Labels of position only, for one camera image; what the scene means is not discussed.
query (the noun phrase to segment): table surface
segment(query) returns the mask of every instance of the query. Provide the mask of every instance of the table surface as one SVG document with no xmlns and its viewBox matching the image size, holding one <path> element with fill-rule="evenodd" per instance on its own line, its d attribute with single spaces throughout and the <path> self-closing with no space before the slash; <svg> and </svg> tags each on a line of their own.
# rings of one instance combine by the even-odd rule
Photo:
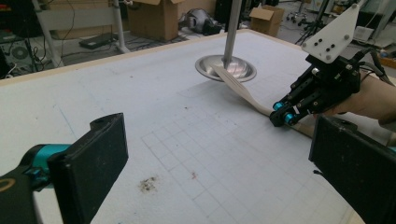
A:
<svg viewBox="0 0 396 224">
<path fill-rule="evenodd" d="M 92 223 L 346 223 L 351 209 L 308 160 L 311 140 L 275 128 L 223 82 L 195 70 L 225 35 L 0 82 L 0 174 L 36 144 L 71 144 L 97 118 L 124 113 L 130 158 Z M 271 107 L 307 67 L 296 46 L 239 32 L 244 85 Z M 385 143 L 375 120 L 346 115 Z M 313 119 L 304 122 L 313 123 Z M 151 190 L 141 183 L 154 177 Z M 52 189 L 35 194 L 44 223 L 62 223 Z"/>
</svg>

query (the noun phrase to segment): metal bowl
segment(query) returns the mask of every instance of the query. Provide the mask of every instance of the metal bowl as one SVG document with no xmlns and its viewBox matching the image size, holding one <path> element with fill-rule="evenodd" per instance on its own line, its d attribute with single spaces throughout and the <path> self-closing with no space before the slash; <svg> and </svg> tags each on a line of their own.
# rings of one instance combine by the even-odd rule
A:
<svg viewBox="0 0 396 224">
<path fill-rule="evenodd" d="M 216 81 L 223 81 L 212 68 L 213 65 L 224 67 L 223 57 L 223 55 L 205 56 L 195 63 L 195 68 L 205 77 L 209 77 Z M 248 63 L 237 57 L 232 57 L 227 71 L 240 82 L 253 79 L 257 73 L 256 68 L 251 63 Z"/>
</svg>

